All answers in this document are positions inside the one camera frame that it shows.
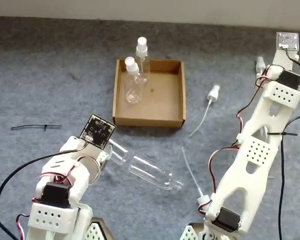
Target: red wire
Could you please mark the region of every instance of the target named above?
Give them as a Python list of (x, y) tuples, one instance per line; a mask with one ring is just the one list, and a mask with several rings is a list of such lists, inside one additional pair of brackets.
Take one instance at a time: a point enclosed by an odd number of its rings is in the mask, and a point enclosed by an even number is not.
[(199, 207), (198, 207), (198, 211), (201, 213), (201, 214), (206, 214), (206, 211), (202, 210), (201, 208), (203, 208), (204, 206), (207, 206), (210, 202), (212, 202), (212, 200), (206, 202), (206, 203), (203, 203), (203, 204), (200, 204)]
[(209, 162), (208, 162), (208, 168), (209, 168), (209, 171), (210, 171), (210, 175), (211, 175), (211, 178), (212, 178), (212, 182), (213, 182), (213, 190), (214, 190), (214, 192), (216, 192), (216, 182), (215, 182), (215, 177), (214, 177), (214, 174), (213, 174), (213, 171), (212, 171), (212, 167), (211, 167), (211, 164), (212, 164), (212, 160), (213, 160), (213, 158), (214, 158), (214, 156), (218, 153), (218, 152), (220, 152), (220, 151), (222, 151), (222, 150), (231, 150), (231, 149), (236, 149), (236, 150), (239, 150), (239, 148), (240, 148), (240, 145), (234, 145), (234, 146), (228, 146), (228, 147), (223, 147), (223, 148), (221, 148), (221, 149), (218, 149), (218, 150), (216, 150), (216, 151), (214, 151), (214, 153), (212, 153), (212, 155), (210, 156), (210, 158), (209, 158)]
[(17, 217), (16, 217), (16, 226), (18, 227), (18, 230), (20, 231), (20, 236), (21, 236), (21, 240), (25, 240), (25, 234), (24, 234), (24, 230), (20, 224), (20, 217), (27, 217), (29, 218), (30, 215), (25, 215), (25, 214), (19, 214)]
[(73, 170), (74, 168), (75, 168), (75, 165), (73, 165), (73, 166), (71, 167), (71, 169), (69, 170), (69, 172), (68, 172), (66, 175), (60, 174), (60, 173), (58, 173), (58, 172), (48, 171), (48, 172), (42, 173), (41, 176), (43, 176), (43, 175), (55, 175), (55, 178), (54, 178), (54, 181), (55, 181), (55, 182), (57, 182), (57, 183), (63, 183), (65, 180), (67, 180), (67, 181), (69, 182), (69, 184), (70, 184), (71, 186), (73, 186), (72, 183), (71, 183), (71, 181), (69, 180), (68, 177), (69, 177), (69, 175), (71, 174), (71, 172), (72, 172), (72, 170)]
[[(260, 83), (260, 85), (257, 85), (256, 82), (257, 82), (259, 79), (263, 79), (263, 80), (262, 80), (262, 82)], [(258, 78), (255, 80), (255, 85), (258, 86), (257, 90), (255, 91), (254, 95), (252, 96), (250, 102), (249, 102), (246, 106), (244, 106), (243, 108), (241, 108), (241, 109), (237, 112), (236, 118), (237, 118), (237, 119), (239, 120), (239, 122), (240, 122), (240, 131), (239, 131), (239, 133), (241, 133), (242, 130), (243, 130), (243, 119), (242, 119), (242, 117), (240, 117), (240, 114), (243, 112), (243, 110), (245, 110), (247, 107), (250, 106), (250, 104), (253, 102), (253, 100), (254, 100), (256, 94), (259, 92), (260, 88), (262, 88), (262, 84), (263, 84), (265, 81), (272, 81), (272, 80), (271, 80), (270, 78), (268, 78), (266, 75), (262, 75), (262, 76), (258, 77)], [(236, 143), (237, 143), (237, 140), (236, 140), (234, 143), (232, 143), (231, 146), (234, 146)]]

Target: bottle cap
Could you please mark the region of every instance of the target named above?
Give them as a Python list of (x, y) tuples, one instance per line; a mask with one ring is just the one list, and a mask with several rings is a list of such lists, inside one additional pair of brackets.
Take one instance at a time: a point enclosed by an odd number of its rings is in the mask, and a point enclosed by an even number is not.
[(125, 59), (126, 70), (131, 75), (137, 75), (139, 73), (139, 67), (134, 58), (129, 56)]
[(138, 45), (136, 46), (136, 56), (144, 58), (148, 55), (147, 40), (145, 37), (138, 38)]

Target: robotic arm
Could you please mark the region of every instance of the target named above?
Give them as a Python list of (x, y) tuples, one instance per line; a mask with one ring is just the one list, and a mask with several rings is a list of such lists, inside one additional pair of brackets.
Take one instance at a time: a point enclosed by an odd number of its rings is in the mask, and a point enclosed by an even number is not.
[(55, 156), (43, 166), (27, 240), (112, 239), (106, 238), (99, 221), (92, 221), (92, 209), (80, 200), (111, 157), (107, 143), (114, 129), (114, 125), (92, 115), (80, 138), (70, 137), (60, 149), (81, 150)]
[[(297, 51), (296, 33), (277, 34), (277, 51), (273, 65), (267, 71), (270, 81), (262, 85), (264, 90), (251, 119), (237, 136), (240, 148), (233, 164), (221, 179), (216, 193), (211, 195), (211, 203), (203, 207), (206, 211), (205, 229), (198, 239), (227, 240), (247, 234), (265, 193), (268, 173), (282, 133), (300, 100), (300, 75), (290, 71), (292, 61), (286, 56), (297, 61)], [(279, 106), (276, 115), (270, 114), (273, 104)], [(267, 131), (266, 140), (253, 136), (261, 128)], [(253, 172), (247, 170), (249, 164), (253, 165)], [(241, 214), (223, 207), (224, 201), (237, 190), (244, 192), (245, 196)]]

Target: white 3d-printed robot arm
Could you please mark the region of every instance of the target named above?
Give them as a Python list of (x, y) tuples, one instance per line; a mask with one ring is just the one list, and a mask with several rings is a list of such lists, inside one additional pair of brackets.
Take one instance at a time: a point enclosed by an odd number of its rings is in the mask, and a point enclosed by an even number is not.
[[(84, 144), (84, 140), (72, 136), (60, 151), (79, 149)], [(28, 223), (27, 240), (46, 240), (47, 236), (49, 237), (47, 239), (51, 240), (84, 240), (87, 238), (86, 230), (91, 224), (93, 212), (89, 206), (81, 204), (79, 201), (88, 188), (92, 169), (88, 169), (86, 165), (78, 162), (79, 156), (92, 157), (102, 164), (108, 159), (109, 154), (89, 144), (80, 152), (55, 156), (43, 166), (41, 179), (36, 187), (36, 198), (39, 199), (42, 196), (46, 184), (54, 179), (54, 175), (48, 173), (58, 173), (64, 176), (70, 173), (67, 176), (73, 184), (68, 197), (70, 207), (60, 208), (34, 202)]]
[[(289, 51), (289, 56), (297, 59), (296, 53)], [(292, 62), (282, 49), (277, 50), (273, 63), (292, 68)], [(207, 210), (205, 224), (214, 233), (238, 237), (248, 232), (265, 193), (268, 173), (282, 139), (280, 133), (284, 131), (300, 100), (300, 82), (297, 89), (281, 84), (276, 81), (281, 72), (275, 66), (274, 69), (276, 70), (271, 71), (268, 76), (274, 81), (263, 86), (264, 91), (251, 119), (237, 136), (241, 144), (237, 156), (220, 181), (216, 193), (211, 196), (212, 202)], [(270, 113), (273, 104), (279, 106), (276, 115)], [(268, 133), (276, 135), (268, 135), (267, 142), (253, 137), (261, 127), (266, 127)], [(254, 172), (247, 171), (248, 164), (254, 165)], [(245, 195), (244, 209), (239, 215), (222, 207), (224, 201), (236, 190)]]

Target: cable tie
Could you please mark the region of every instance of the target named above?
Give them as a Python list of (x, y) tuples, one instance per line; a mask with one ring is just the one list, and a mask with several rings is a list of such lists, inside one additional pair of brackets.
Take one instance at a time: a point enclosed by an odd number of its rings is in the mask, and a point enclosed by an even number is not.
[(272, 132), (269, 133), (269, 132), (268, 132), (268, 135), (289, 135), (289, 136), (298, 136), (297, 133), (292, 133), (292, 132), (289, 133), (289, 132), (285, 132), (285, 131), (284, 131), (284, 132), (281, 132), (281, 133), (280, 133), (280, 132), (276, 132), (276, 133), (275, 133), (275, 132), (274, 132), (274, 133), (272, 133)]

